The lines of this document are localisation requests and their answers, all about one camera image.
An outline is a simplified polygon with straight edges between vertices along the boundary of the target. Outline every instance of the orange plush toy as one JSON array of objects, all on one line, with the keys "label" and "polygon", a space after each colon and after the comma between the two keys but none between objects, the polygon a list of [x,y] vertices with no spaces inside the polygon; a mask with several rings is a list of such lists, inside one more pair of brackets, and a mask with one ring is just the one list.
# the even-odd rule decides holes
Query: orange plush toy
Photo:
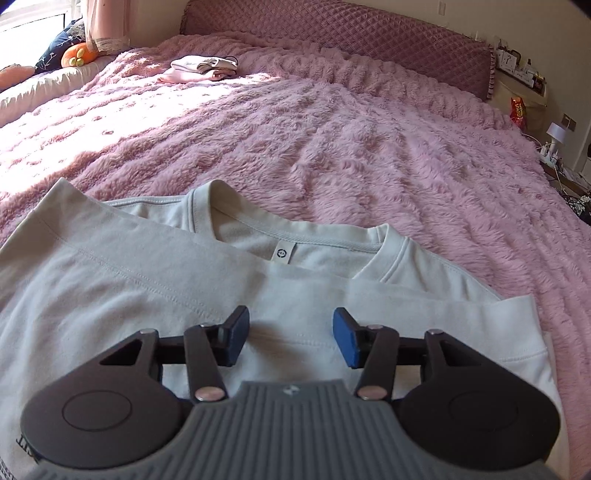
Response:
[{"label": "orange plush toy", "polygon": [[97,51],[90,51],[86,43],[79,43],[73,47],[68,48],[61,58],[62,68],[66,67],[82,67],[97,59],[99,53]]}]

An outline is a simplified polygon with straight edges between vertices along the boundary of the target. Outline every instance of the gray plastic housing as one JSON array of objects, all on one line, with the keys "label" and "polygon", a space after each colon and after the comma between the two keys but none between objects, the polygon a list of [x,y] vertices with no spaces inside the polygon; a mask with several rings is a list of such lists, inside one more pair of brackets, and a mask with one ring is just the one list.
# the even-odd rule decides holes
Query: gray plastic housing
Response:
[{"label": "gray plastic housing", "polygon": [[343,382],[244,382],[193,407],[164,448],[130,465],[79,471],[41,461],[27,480],[558,480],[542,461],[502,472],[442,462],[418,447],[383,401]]}]

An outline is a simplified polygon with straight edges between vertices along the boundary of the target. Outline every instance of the window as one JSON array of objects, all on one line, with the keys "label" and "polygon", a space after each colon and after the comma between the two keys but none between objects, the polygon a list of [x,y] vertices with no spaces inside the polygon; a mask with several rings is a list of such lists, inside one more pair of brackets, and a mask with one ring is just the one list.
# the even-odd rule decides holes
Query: window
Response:
[{"label": "window", "polygon": [[35,65],[56,35],[80,18],[75,0],[17,0],[0,15],[0,69],[13,63]]}]

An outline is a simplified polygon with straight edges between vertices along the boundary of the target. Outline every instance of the lamp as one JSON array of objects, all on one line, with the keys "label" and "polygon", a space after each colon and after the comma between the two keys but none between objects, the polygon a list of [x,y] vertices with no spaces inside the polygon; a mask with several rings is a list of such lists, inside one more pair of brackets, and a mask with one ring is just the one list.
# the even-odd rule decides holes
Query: lamp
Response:
[{"label": "lamp", "polygon": [[552,143],[543,146],[540,156],[544,163],[553,167],[558,160],[558,144],[564,144],[564,140],[566,139],[566,130],[561,126],[552,123],[547,133],[552,137]]}]

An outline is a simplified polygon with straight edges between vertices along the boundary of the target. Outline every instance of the metal pin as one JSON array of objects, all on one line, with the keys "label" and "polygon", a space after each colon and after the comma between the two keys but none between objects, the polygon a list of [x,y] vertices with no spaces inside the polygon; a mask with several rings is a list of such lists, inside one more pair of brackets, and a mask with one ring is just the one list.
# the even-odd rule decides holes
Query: metal pin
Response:
[{"label": "metal pin", "polygon": [[357,396],[361,400],[383,400],[386,395],[388,395],[388,391],[378,385],[367,385],[357,390]]},{"label": "metal pin", "polygon": [[226,393],[219,387],[201,387],[195,392],[195,398],[199,401],[219,401]]}]

